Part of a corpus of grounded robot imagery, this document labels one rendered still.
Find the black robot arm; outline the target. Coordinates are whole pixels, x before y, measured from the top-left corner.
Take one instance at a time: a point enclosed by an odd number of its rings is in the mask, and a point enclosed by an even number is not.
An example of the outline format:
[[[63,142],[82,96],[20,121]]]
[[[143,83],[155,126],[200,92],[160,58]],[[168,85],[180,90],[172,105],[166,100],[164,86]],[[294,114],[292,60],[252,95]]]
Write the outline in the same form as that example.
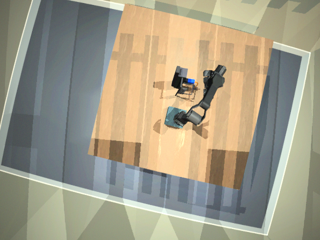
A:
[[[223,77],[224,73],[227,71],[225,66],[218,65],[214,71],[212,71],[210,78],[207,80],[206,84],[208,89],[206,90],[203,99],[196,105],[192,106],[189,111],[186,113],[181,111],[174,116],[175,124],[180,124],[182,127],[187,123],[191,122],[194,125],[199,125],[205,118],[208,108],[210,107],[210,103],[217,92],[218,88],[222,88],[225,82],[225,78]],[[193,109],[197,107],[201,107],[204,109],[204,115],[201,116]]]

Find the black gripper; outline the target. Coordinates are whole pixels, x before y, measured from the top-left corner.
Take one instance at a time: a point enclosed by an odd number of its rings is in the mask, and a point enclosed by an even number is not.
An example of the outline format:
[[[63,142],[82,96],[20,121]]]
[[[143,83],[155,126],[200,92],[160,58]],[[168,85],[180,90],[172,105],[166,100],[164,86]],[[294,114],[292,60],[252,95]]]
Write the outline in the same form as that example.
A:
[[[204,88],[203,88],[203,96],[206,93],[208,87],[207,87],[207,80],[210,78],[211,73],[213,72],[213,70],[205,70],[203,72],[203,83],[204,83]]]

